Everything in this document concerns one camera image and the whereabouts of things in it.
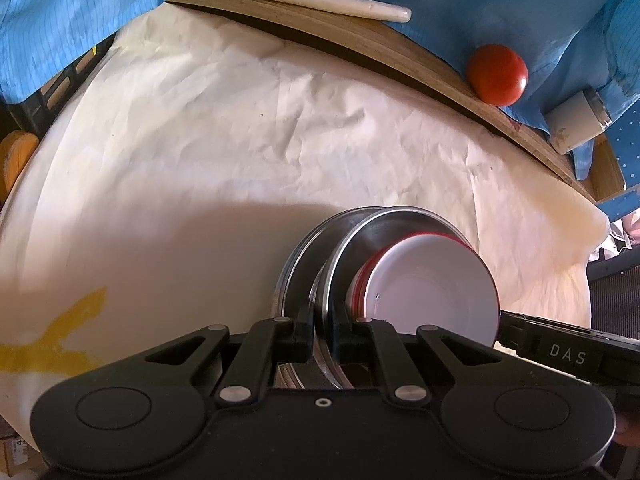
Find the person's right hand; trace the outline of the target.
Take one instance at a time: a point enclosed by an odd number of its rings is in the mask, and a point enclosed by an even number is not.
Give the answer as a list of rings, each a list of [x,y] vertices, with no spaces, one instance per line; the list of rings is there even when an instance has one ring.
[[[640,414],[617,412],[614,441],[627,448],[640,448]]]

